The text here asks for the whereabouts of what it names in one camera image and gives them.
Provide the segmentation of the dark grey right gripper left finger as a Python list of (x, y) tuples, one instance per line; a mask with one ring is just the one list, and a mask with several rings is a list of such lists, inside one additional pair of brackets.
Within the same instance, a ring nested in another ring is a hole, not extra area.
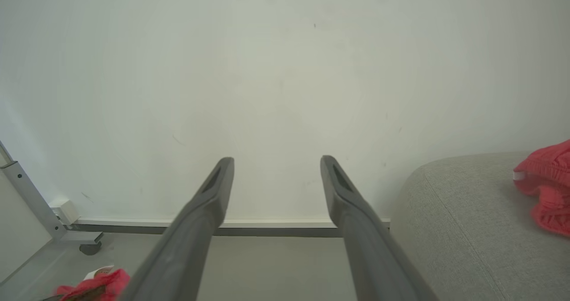
[(197, 300), (208, 248), (224, 222), (233, 179), (234, 159), (220, 159), (131, 277), (118, 301)]

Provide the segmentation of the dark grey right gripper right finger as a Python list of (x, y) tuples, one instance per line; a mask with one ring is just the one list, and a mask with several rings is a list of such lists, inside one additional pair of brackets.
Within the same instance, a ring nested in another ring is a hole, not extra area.
[(330, 219), (344, 240), (358, 301), (438, 301), (336, 158), (320, 173)]

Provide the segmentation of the red garment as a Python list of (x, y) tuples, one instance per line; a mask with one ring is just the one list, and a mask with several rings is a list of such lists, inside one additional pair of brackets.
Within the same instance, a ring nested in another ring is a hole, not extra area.
[(530, 215), (540, 228), (570, 237), (570, 139), (531, 153), (513, 169), (513, 183), (537, 198)]

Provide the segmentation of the grey fabric sofa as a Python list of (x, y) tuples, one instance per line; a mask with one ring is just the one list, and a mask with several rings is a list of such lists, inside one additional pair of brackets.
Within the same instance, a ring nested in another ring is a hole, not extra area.
[(513, 183), (528, 155), (440, 159), (404, 183), (390, 233), (441, 301), (570, 301), (570, 238), (537, 226)]

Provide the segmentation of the red cloth with white label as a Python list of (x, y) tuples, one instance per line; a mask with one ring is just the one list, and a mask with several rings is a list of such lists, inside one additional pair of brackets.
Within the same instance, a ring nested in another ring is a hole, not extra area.
[(129, 282), (130, 275), (122, 268), (101, 267), (77, 285), (60, 285), (52, 296), (41, 301), (118, 301)]

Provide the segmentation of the white wall box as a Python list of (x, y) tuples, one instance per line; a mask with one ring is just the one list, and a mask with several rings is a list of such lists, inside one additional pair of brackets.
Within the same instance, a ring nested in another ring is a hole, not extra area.
[(67, 198), (56, 199), (49, 203), (49, 207), (57, 219), (66, 226), (75, 224), (80, 218), (79, 211), (73, 202)]

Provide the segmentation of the grey metal frame leg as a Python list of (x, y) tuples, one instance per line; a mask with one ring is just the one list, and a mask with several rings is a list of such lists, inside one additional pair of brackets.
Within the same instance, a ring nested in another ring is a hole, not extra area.
[(79, 245), (97, 244), (97, 242), (101, 242), (103, 237), (102, 232), (78, 231), (74, 224), (66, 226), (57, 219), (49, 207), (49, 203), (43, 198), (39, 190), (37, 190), (20, 163), (11, 157), (2, 142), (0, 142), (0, 155), (2, 155), (5, 161), (5, 163), (0, 166), (0, 171), (4, 173), (14, 186), (16, 192), (20, 194), (23, 201), (54, 241)]

